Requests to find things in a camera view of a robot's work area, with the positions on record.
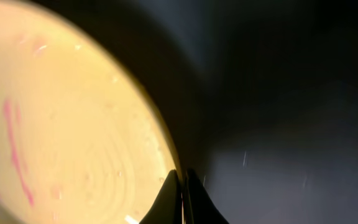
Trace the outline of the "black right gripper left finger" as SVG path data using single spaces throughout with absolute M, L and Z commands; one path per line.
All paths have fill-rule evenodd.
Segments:
M 176 170 L 168 173 L 152 207 L 139 224 L 182 224 L 181 185 Z

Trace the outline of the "yellow plate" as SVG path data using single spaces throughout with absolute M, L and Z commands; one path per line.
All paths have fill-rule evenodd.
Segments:
M 176 158 L 115 58 L 40 6 L 0 1 L 0 223 L 139 223 Z

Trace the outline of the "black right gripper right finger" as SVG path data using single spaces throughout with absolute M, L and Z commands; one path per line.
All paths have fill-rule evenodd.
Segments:
M 186 172 L 185 220 L 186 224 L 228 224 L 193 169 Z

